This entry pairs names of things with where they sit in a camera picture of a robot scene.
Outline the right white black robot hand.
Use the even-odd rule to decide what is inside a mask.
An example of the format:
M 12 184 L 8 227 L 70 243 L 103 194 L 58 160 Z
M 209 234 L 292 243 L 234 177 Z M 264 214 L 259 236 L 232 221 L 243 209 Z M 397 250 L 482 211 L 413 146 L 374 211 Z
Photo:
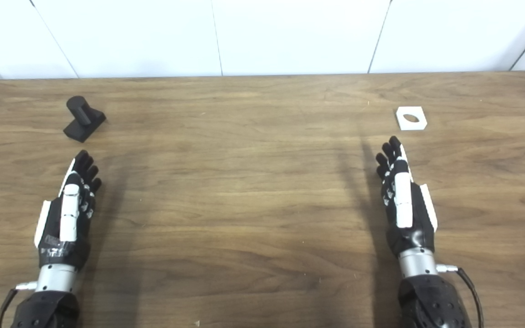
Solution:
M 391 136 L 376 156 L 381 199 L 388 228 L 386 241 L 395 256 L 413 248 L 435 251 L 436 214 L 425 185 L 415 183 L 406 151 Z

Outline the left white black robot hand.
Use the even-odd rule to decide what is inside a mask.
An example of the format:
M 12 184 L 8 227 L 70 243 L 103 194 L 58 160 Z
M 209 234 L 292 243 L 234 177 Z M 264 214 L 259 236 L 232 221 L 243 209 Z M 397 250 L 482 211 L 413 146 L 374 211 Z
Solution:
M 44 201 L 35 232 L 38 266 L 69 265 L 81 270 L 90 256 L 90 224 L 102 185 L 98 166 L 84 149 L 73 158 L 60 192 Z

